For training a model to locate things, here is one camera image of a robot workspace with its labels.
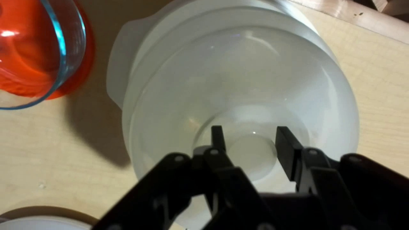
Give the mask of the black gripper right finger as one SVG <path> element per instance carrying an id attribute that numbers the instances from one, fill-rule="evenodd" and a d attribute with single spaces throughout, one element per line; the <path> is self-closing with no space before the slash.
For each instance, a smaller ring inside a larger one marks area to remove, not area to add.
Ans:
<path id="1" fill-rule="evenodd" d="M 313 199 L 317 211 L 308 222 L 320 230 L 377 229 L 358 210 L 339 170 L 319 148 L 304 147 L 288 126 L 276 128 L 279 162 L 298 193 Z"/>

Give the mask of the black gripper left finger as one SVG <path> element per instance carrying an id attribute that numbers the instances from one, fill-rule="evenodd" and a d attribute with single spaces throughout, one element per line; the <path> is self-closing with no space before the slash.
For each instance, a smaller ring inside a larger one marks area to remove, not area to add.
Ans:
<path id="1" fill-rule="evenodd" d="M 266 203 L 241 167 L 226 155 L 224 132 L 211 128 L 211 147 L 205 151 L 205 169 L 212 190 L 206 201 L 212 213 L 203 230 L 278 230 Z"/>

